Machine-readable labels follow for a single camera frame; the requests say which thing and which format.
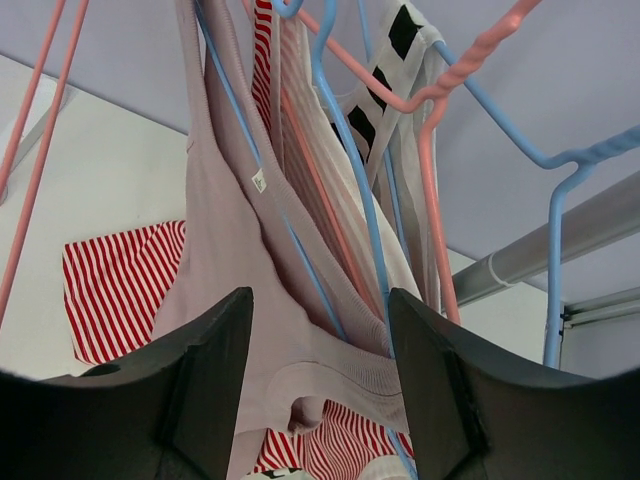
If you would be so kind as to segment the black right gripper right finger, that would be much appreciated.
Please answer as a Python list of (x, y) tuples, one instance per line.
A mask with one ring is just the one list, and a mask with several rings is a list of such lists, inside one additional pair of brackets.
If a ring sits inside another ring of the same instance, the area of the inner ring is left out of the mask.
[(639, 374), (594, 380), (513, 354), (395, 288), (389, 319), (422, 479), (635, 479)]

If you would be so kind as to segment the mauve pink tank top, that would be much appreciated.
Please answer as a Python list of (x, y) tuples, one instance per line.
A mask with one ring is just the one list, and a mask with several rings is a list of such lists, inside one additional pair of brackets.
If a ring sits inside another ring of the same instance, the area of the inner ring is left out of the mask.
[(161, 337), (248, 286), (254, 314), (228, 477), (299, 467), (355, 479), (407, 431), (384, 323), (360, 298), (285, 179), (250, 93), (231, 15), (202, 6), (223, 69), (176, 5), (191, 113), (186, 239), (155, 318)]

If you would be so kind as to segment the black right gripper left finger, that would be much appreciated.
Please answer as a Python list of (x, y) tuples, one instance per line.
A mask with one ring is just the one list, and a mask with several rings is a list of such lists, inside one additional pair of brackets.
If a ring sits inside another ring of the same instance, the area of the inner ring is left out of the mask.
[(241, 287), (198, 318), (79, 376), (1, 376), (5, 479), (222, 479), (254, 297)]

